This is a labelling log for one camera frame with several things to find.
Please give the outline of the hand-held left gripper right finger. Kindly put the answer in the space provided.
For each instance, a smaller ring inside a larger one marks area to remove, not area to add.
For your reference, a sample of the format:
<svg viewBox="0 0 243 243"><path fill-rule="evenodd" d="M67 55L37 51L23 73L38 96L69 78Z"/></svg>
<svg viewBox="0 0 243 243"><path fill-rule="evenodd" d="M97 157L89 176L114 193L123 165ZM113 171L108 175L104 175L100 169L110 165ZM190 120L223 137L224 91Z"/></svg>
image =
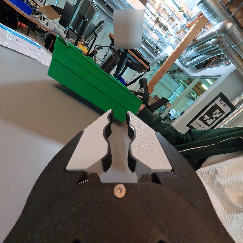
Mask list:
<svg viewBox="0 0 243 243"><path fill-rule="evenodd" d="M143 174L170 173L172 166L156 132L130 111L126 113L126 123L131 139L128 149L128 167L131 172L137 178Z"/></svg>

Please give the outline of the wooden ceiling beam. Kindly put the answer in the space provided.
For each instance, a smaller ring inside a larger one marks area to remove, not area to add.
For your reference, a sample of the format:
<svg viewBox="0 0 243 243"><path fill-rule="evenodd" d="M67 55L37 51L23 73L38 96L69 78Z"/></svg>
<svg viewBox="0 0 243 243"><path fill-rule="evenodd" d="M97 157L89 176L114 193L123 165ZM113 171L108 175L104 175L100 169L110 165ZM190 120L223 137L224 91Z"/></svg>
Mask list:
<svg viewBox="0 0 243 243"><path fill-rule="evenodd" d="M178 59L178 57L183 53L183 51L188 47L190 42L197 36L197 34L202 30L202 28L208 23L208 19L202 15L198 21L191 27L189 32L185 35L182 41L177 45L172 54L165 60L159 70L154 74L151 80L148 82L148 92L153 91L154 86L159 82L159 80L164 76L164 74L169 70L173 63Z"/></svg>

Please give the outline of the green bin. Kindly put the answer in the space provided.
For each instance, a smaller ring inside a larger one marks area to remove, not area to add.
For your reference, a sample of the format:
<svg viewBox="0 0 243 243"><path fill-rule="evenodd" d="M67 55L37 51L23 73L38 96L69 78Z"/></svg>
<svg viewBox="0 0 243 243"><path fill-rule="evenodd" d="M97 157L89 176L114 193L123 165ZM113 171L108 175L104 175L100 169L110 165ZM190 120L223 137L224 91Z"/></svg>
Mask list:
<svg viewBox="0 0 243 243"><path fill-rule="evenodd" d="M120 81L105 73L94 60L57 35L48 75L100 110L114 111L123 122L127 111L134 115L142 101Z"/></svg>

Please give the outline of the person's right forearm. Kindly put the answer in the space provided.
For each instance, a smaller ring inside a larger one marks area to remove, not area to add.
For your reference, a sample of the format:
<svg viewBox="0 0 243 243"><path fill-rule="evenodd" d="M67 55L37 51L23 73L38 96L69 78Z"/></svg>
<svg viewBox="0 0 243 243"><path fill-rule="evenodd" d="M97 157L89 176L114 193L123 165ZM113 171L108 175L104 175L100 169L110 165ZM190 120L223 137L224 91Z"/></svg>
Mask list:
<svg viewBox="0 0 243 243"><path fill-rule="evenodd" d="M170 144L179 146L191 142L191 137L178 132L172 125L162 122L160 116L155 116L146 107L136 115L140 120L160 133Z"/></svg>

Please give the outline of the black framed marker sign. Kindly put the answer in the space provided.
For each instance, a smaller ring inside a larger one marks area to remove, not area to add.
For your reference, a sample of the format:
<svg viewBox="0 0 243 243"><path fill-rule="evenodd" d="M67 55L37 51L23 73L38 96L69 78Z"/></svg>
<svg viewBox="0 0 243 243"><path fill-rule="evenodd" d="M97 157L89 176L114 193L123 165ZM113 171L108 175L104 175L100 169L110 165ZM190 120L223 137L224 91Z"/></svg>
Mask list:
<svg viewBox="0 0 243 243"><path fill-rule="evenodd" d="M196 130L213 129L235 110L236 107L220 92L186 126Z"/></svg>

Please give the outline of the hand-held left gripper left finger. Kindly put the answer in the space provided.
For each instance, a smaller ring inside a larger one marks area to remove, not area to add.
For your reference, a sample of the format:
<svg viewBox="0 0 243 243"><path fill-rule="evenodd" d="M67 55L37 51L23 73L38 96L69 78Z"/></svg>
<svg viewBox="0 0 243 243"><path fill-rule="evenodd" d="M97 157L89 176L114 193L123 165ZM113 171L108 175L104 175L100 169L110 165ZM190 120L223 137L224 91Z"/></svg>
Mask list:
<svg viewBox="0 0 243 243"><path fill-rule="evenodd" d="M66 166L68 172L97 173L99 177L112 164L111 146L108 138L112 133L114 111L108 110L81 135L81 138Z"/></svg>

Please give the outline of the person's light pants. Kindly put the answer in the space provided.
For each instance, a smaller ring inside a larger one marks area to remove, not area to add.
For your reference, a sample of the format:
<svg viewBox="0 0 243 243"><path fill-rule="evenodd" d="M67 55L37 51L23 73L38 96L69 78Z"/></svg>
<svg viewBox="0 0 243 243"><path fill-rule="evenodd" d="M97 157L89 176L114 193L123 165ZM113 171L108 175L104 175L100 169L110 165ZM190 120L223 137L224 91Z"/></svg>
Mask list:
<svg viewBox="0 0 243 243"><path fill-rule="evenodd" d="M208 157L196 171L221 223L234 242L243 242L242 152Z"/></svg>

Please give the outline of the silver ventilation ducts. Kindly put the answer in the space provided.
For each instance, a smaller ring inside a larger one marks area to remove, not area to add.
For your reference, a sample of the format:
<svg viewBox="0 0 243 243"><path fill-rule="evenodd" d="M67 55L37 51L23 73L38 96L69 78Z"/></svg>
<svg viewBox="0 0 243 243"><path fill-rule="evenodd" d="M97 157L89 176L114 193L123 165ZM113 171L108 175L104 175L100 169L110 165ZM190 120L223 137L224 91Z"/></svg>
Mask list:
<svg viewBox="0 0 243 243"><path fill-rule="evenodd" d="M224 54L242 73L242 43L242 31L232 20L224 20L193 39L187 47L186 54L181 54L178 61L183 67L191 68Z"/></svg>

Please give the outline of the printed instruction sheet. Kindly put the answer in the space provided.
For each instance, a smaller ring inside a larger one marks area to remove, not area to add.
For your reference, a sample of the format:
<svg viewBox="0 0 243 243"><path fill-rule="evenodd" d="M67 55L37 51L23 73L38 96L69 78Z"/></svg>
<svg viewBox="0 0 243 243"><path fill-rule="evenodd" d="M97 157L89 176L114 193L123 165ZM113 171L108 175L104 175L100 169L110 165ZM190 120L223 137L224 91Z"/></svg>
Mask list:
<svg viewBox="0 0 243 243"><path fill-rule="evenodd" d="M0 24L0 45L50 66L52 56L36 41Z"/></svg>

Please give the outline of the dark green jacket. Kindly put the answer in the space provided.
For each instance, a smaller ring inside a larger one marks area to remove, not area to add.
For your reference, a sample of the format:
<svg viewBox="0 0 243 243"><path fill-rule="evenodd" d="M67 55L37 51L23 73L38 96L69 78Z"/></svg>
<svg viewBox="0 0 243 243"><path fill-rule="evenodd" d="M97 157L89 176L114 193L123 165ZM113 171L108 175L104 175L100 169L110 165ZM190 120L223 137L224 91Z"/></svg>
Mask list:
<svg viewBox="0 0 243 243"><path fill-rule="evenodd" d="M189 161L195 170L211 156L242 152L243 127L208 130L190 129L180 135L174 147Z"/></svg>

